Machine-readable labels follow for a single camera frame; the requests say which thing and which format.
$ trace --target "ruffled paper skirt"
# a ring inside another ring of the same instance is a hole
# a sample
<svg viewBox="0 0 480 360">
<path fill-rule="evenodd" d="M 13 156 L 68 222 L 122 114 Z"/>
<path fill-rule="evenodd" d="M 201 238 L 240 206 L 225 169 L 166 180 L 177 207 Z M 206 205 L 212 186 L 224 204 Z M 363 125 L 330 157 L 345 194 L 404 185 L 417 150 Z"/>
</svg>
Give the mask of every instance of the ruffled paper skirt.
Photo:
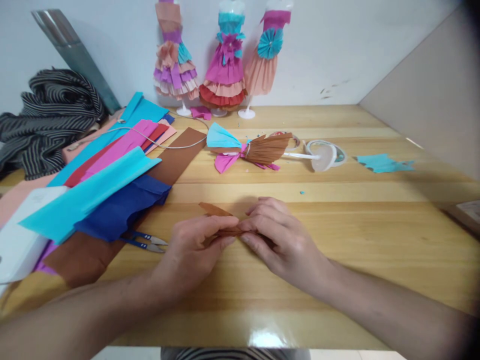
<svg viewBox="0 0 480 360">
<path fill-rule="evenodd" d="M 267 95 L 272 91 L 277 72 L 278 57 L 266 59 L 255 49 L 245 69 L 246 90 L 251 96 Z"/>
<path fill-rule="evenodd" d="M 206 80 L 200 86 L 200 101 L 209 109 L 235 111 L 247 96 L 244 81 L 222 85 Z"/>
<path fill-rule="evenodd" d="M 200 101 L 209 109 L 236 110 L 247 96 L 242 59 L 233 57 L 223 64 L 222 44 L 215 51 L 200 86 Z"/>
<path fill-rule="evenodd" d="M 153 72 L 156 91 L 165 97 L 190 100 L 200 96 L 197 70 L 193 62 L 179 63 L 179 45 L 171 41 L 159 47 Z"/>
</svg>

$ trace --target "white stand base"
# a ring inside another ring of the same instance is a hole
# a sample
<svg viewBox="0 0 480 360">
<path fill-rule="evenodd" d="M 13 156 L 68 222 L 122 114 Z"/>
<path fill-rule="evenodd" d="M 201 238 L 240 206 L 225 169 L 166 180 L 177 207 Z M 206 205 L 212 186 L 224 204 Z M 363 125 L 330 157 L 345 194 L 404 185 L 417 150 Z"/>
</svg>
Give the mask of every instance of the white stand base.
<svg viewBox="0 0 480 360">
<path fill-rule="evenodd" d="M 255 117 L 255 111 L 250 110 L 248 108 L 242 109 L 238 112 L 238 116 L 242 119 L 253 119 Z"/>
<path fill-rule="evenodd" d="M 227 115 L 227 110 L 221 110 L 221 109 L 212 109 L 211 114 L 216 117 L 216 118 L 221 118 Z"/>
<path fill-rule="evenodd" d="M 177 110 L 176 110 L 176 113 L 180 116 L 192 116 L 192 112 L 190 111 L 190 109 L 188 107 L 179 107 Z"/>
</svg>

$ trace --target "white cable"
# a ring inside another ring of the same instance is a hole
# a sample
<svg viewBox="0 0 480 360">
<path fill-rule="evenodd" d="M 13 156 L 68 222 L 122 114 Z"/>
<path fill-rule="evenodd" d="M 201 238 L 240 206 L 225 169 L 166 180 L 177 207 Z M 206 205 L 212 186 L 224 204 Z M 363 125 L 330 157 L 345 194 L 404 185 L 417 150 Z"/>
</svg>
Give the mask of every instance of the white cable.
<svg viewBox="0 0 480 360">
<path fill-rule="evenodd" d="M 209 128 L 209 125 L 202 119 L 198 118 L 198 117 L 189 117 L 189 116 L 183 116 L 183 115 L 179 115 L 177 114 L 176 112 L 173 112 L 171 111 L 171 113 L 174 113 L 175 115 L 179 116 L 179 117 L 182 117 L 182 118 L 187 118 L 187 119 L 193 119 L 193 120 L 197 120 L 199 122 L 201 122 L 203 125 L 206 126 L 207 130 L 210 130 Z M 103 134 L 100 134 L 100 135 L 97 135 L 97 136 L 93 136 L 93 137 L 90 137 L 89 139 L 87 140 L 82 140 L 82 141 L 79 141 L 79 142 L 76 142 L 74 144 L 72 144 L 71 146 L 67 147 L 67 151 L 73 151 L 75 149 L 77 149 L 80 145 L 83 145 L 85 143 L 89 143 L 91 142 L 92 140 L 95 140 L 95 139 L 98 139 L 100 138 L 101 136 L 105 135 L 105 134 L 108 134 L 108 133 L 113 133 L 115 131 L 118 131 L 118 130 L 133 130 L 137 133 L 139 133 L 140 135 L 142 135 L 145 139 L 147 139 L 149 142 L 151 142 L 152 144 L 155 144 L 157 145 L 159 148 L 162 148 L 162 149 L 172 149 L 172 150 L 179 150 L 179 149 L 188 149 L 188 148 L 192 148 L 194 147 L 195 145 L 198 145 L 200 144 L 201 142 L 203 142 L 206 138 L 207 138 L 207 135 L 205 135 L 205 137 L 200 140 L 200 141 L 197 141 L 196 143 L 192 144 L 192 145 L 189 145 L 189 146 L 180 146 L 180 147 L 171 147 L 171 146 L 163 146 L 163 145 L 160 145 L 159 143 L 155 142 L 154 140 L 152 140 L 151 138 L 149 138 L 148 136 L 145 136 L 144 134 L 142 134 L 140 131 L 138 131 L 137 129 L 133 128 L 133 127 L 128 127 L 128 126 L 122 126 L 122 127 L 117 127 L 113 130 L 109 130 L 109 131 L 106 131 L 104 132 Z"/>
</svg>

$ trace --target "hand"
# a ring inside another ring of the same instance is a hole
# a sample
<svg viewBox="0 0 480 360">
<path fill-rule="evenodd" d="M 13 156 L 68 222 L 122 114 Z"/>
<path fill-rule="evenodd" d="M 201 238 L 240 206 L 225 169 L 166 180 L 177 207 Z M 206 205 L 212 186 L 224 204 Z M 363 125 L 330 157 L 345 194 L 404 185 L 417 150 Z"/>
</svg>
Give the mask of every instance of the hand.
<svg viewBox="0 0 480 360">
<path fill-rule="evenodd" d="M 250 218 L 238 225 L 246 232 L 240 237 L 241 240 L 265 262 L 272 273 L 323 300 L 332 284 L 335 266 L 318 250 L 308 231 L 292 215 L 287 205 L 272 197 L 259 197 L 246 214 Z M 271 239 L 273 248 L 254 233 Z"/>
<path fill-rule="evenodd" d="M 161 297 L 173 302 L 198 287 L 235 238 L 217 237 L 208 244 L 206 240 L 238 223 L 233 216 L 201 216 L 175 224 L 168 250 L 152 273 L 154 286 L 161 286 Z"/>
</svg>

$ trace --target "white wall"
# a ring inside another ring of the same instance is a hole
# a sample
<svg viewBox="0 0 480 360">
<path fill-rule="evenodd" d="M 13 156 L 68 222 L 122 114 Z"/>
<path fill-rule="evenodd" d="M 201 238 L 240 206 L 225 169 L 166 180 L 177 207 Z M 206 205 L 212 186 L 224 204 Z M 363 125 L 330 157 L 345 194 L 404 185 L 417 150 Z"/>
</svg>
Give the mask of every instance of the white wall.
<svg viewBox="0 0 480 360">
<path fill-rule="evenodd" d="M 155 0 L 0 0 L 0 112 L 21 110 L 20 92 L 40 69 L 66 64 L 31 10 L 59 8 L 126 105 L 135 91 L 156 101 L 160 32 Z M 267 0 L 245 0 L 246 56 Z M 204 80 L 218 32 L 219 0 L 182 0 L 183 40 Z M 254 105 L 357 104 L 459 0 L 297 0 L 273 91 Z M 163 105 L 176 104 L 164 100 Z"/>
<path fill-rule="evenodd" d="M 480 180 L 480 47 L 460 7 L 360 103 Z"/>
</svg>

